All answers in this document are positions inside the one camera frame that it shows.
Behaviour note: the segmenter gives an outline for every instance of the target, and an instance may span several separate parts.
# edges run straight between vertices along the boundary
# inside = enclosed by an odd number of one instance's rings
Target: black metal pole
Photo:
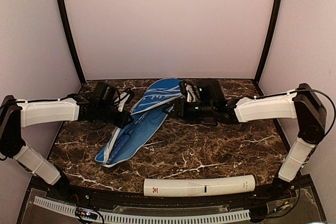
[[[85,77],[84,77],[82,67],[81,67],[80,62],[79,62],[79,58],[78,58],[78,54],[77,54],[77,51],[76,51],[74,39],[72,37],[70,24],[69,24],[69,19],[68,19],[68,15],[67,15],[67,10],[66,10],[66,7],[65,7],[65,2],[64,2],[64,0],[57,0],[57,3],[58,3],[58,8],[59,8],[59,13],[61,15],[61,20],[62,20],[62,23],[63,23],[64,33],[65,33],[65,36],[67,38],[70,54],[71,54],[71,57],[72,57],[72,61],[74,62],[73,64],[75,65],[75,69],[76,69],[79,81],[81,82],[81,84],[84,84],[86,80],[85,80]]]
[[[275,26],[276,26],[277,19],[278,19],[280,3],[281,3],[281,0],[274,0],[274,3],[273,3],[271,19],[269,21],[269,26],[268,26],[268,31],[267,31],[267,35],[266,35],[266,40],[265,40],[263,52],[261,53],[259,66],[258,66],[258,69],[257,69],[257,72],[256,72],[256,76],[254,77],[254,80],[257,83],[259,83],[259,81],[261,79],[261,75],[263,74],[263,71],[264,71],[264,68],[265,68],[267,56],[268,56],[268,53],[269,53],[269,49],[271,47],[271,43],[272,43],[274,31],[275,31]]]

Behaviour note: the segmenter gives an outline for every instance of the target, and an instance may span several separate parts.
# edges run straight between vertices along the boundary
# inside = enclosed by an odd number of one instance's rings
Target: pink wall
[[[56,0],[0,0],[0,99],[55,98],[80,83]],[[47,155],[59,124],[23,130],[23,138]],[[0,223],[16,223],[30,175],[15,161],[0,162]]]
[[[274,40],[261,80],[265,93],[296,88],[307,82],[326,92],[336,102],[336,0],[282,0]],[[332,107],[323,99],[332,120]],[[281,120],[290,140],[298,128],[292,120]],[[336,131],[319,145],[303,169],[310,173],[328,221],[336,223]]]
[[[66,0],[87,79],[253,78],[273,0]]]

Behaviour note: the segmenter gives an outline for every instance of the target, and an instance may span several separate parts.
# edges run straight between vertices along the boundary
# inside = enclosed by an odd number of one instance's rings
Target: marble surface
[[[132,88],[130,109],[155,80],[113,80],[106,83]],[[250,80],[220,80],[225,98],[258,95]],[[92,91],[88,81],[81,94]],[[167,118],[153,137],[128,161],[105,168],[96,154],[109,141],[113,125],[66,122],[51,151],[50,161],[74,185],[97,189],[143,192],[145,178],[202,179],[253,174],[256,184],[272,182],[286,149],[272,120],[239,125],[204,126]]]

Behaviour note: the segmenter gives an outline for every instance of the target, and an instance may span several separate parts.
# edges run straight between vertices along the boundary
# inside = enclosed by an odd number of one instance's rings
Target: blue fabric
[[[148,87],[143,97],[131,109],[134,122],[123,129],[116,128],[96,161],[105,167],[130,159],[159,129],[167,115],[164,105],[180,96],[179,79],[162,79]]]

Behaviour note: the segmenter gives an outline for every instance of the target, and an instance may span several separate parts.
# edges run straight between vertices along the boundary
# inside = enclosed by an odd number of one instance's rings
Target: white cylinder
[[[253,191],[253,175],[212,179],[145,179],[143,193],[151,197],[200,197]]]

